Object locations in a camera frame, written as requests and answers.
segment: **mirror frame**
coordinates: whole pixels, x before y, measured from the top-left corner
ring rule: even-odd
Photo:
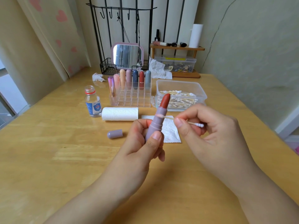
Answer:
[[[113,59],[113,49],[114,49],[114,47],[116,46],[116,45],[132,45],[132,46],[138,46],[138,43],[128,43],[128,42],[116,42],[116,43],[114,43],[113,44],[113,46],[111,46],[111,60],[112,60],[112,63],[115,65],[115,63],[114,63],[114,59]],[[144,58],[144,50],[143,50],[143,47],[140,45],[139,46],[139,48],[141,49],[141,63],[142,63],[142,65],[143,65],[143,58]],[[127,70],[127,69],[132,69],[132,67],[131,68],[127,68],[127,67],[116,67],[116,69],[125,69],[125,70]]]

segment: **cracked wall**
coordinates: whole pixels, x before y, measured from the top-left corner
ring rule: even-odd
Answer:
[[[206,48],[195,69],[274,130],[299,105],[299,0],[199,0],[194,23]]]

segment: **person's right hand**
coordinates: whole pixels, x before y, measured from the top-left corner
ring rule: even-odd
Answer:
[[[201,138],[205,128],[186,120],[205,123],[209,135]],[[198,104],[176,116],[174,123],[198,160],[231,190],[246,187],[260,173],[235,118]]]

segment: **hand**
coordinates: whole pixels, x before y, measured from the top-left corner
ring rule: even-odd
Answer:
[[[152,120],[135,120],[125,143],[99,178],[115,201],[126,201],[144,182],[151,159],[165,160],[164,135],[155,131],[145,143],[144,137]]]
[[[206,124],[199,128],[186,120]],[[198,160],[231,190],[259,171],[235,118],[198,104],[180,113],[174,123]],[[206,130],[209,135],[201,138]]]

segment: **pink heart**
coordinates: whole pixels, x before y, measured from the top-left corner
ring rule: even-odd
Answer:
[[[76,48],[76,46],[73,46],[72,49],[71,49],[71,51],[72,51],[72,52],[77,52],[77,48]]]
[[[68,20],[65,12],[62,11],[62,10],[58,11],[58,15],[56,15],[56,19],[57,19],[58,22],[64,22],[64,21]]]
[[[29,0],[30,4],[39,12],[41,12],[43,9],[42,7],[39,5],[40,0]]]
[[[56,40],[56,43],[57,43],[57,45],[58,45],[59,47],[61,47],[61,40],[57,39],[57,40]]]
[[[72,75],[73,74],[73,70],[72,70],[72,66],[71,65],[69,65],[69,67],[68,67],[68,71],[69,71],[69,73]]]

